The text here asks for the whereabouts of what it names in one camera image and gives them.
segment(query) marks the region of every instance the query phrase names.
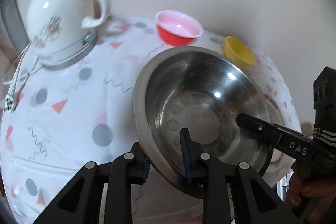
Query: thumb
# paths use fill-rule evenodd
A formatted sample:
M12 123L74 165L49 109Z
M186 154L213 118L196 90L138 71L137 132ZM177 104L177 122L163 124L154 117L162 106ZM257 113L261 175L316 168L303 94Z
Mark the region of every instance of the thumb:
M334 178L310 181L302 185L301 194L307 198L326 198L336 193Z

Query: bowl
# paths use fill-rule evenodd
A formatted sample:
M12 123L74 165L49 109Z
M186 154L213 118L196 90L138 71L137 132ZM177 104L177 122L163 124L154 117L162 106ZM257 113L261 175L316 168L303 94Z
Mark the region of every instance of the bowl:
M241 68L255 63L252 51L236 37L224 39L223 53Z
M272 151L238 127L245 112L269 122L263 95L221 54L200 47L175 47L151 59L133 92L133 118L140 145L172 185L197 198L200 186L184 178L180 130L187 127L206 153L236 165L248 162L260 175Z
M179 11L158 12L155 22L162 40L172 46L188 45L204 32L197 20Z

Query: fingernail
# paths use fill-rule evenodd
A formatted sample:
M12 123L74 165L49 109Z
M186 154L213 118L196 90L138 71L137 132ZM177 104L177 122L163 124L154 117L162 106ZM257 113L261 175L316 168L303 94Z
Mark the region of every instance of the fingernail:
M299 200L299 198L293 198L292 199L292 205L293 206L299 206L300 205L300 200Z
M308 193L310 191L310 185L305 185L301 187L301 192L302 193Z

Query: white patterned tablecloth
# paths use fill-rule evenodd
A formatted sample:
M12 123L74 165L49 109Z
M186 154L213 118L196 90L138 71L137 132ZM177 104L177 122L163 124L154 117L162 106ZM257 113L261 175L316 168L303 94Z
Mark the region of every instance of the white patterned tablecloth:
M32 223L70 178L88 161L114 160L137 141L132 92L138 74L170 46L154 20L109 19L98 30L94 49L63 70L40 70L20 94L15 112L4 113L1 174L19 223ZM205 32L193 46L221 52L223 37ZM255 80L284 126L300 131L289 90L270 58L254 50L257 63L245 72ZM21 71L31 67L30 49ZM292 159L281 155L264 179L274 185ZM132 186L135 223L201 223L201 201L189 197L151 170L144 186Z

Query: red bowl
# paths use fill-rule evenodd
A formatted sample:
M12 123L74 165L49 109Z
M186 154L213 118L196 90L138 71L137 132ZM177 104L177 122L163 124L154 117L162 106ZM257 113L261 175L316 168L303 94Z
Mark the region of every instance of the red bowl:
M161 11L155 15L155 22L162 40L172 46L188 45L204 32L197 20L178 11Z

